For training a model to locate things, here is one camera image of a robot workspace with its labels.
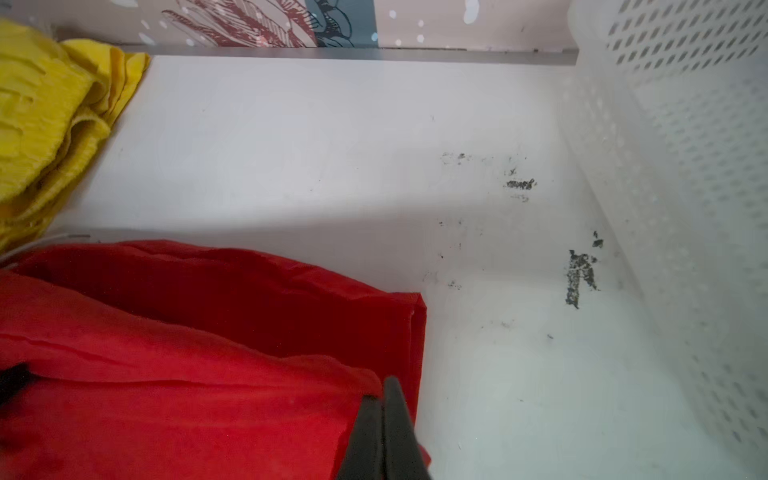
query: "yellow fabric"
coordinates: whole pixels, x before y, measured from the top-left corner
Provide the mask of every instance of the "yellow fabric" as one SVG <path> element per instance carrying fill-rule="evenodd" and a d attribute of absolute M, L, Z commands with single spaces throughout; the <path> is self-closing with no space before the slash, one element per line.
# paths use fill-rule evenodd
<path fill-rule="evenodd" d="M 39 237 L 133 96 L 146 54 L 0 18 L 0 253 Z"/>

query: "red cloth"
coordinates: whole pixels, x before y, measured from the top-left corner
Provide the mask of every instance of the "red cloth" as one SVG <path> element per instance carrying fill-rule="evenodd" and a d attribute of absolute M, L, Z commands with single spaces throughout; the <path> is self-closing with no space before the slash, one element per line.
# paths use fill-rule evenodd
<path fill-rule="evenodd" d="M 416 293 L 147 241 L 31 253 L 0 305 L 0 369 L 40 377 L 0 406 L 13 478 L 332 478 L 389 375 L 415 419 Z"/>

